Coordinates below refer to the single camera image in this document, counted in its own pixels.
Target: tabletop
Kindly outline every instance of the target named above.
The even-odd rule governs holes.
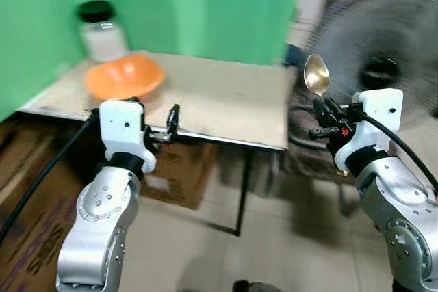
[[[265,149],[287,148],[286,69],[182,55],[144,54],[157,61],[166,73],[158,90],[142,99],[145,122],[153,130],[160,131],[166,126],[170,109],[178,103],[180,135]],[[83,61],[19,111],[85,120],[100,103],[84,84],[87,70],[95,65],[88,59]]]

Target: green backdrop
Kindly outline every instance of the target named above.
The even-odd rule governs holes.
[[[86,56],[75,6],[0,0],[0,120]],[[132,49],[254,64],[283,57],[296,0],[110,0]]]

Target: table leg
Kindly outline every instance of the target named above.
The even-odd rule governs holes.
[[[247,150],[245,154],[244,171],[242,174],[242,188],[240,192],[239,211],[237,212],[237,225],[235,227],[234,235],[240,236],[242,232],[242,222],[245,213],[246,195],[249,188],[250,172],[253,164],[254,153],[251,150]]]

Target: orange bowl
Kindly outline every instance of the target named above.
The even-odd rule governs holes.
[[[152,92],[164,77],[157,62],[135,54],[91,68],[86,87],[99,99],[126,99]]]

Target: metal spoon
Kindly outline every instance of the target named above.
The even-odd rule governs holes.
[[[326,92],[330,77],[326,64],[319,55],[312,54],[307,58],[304,67],[304,82],[307,88],[319,97]]]

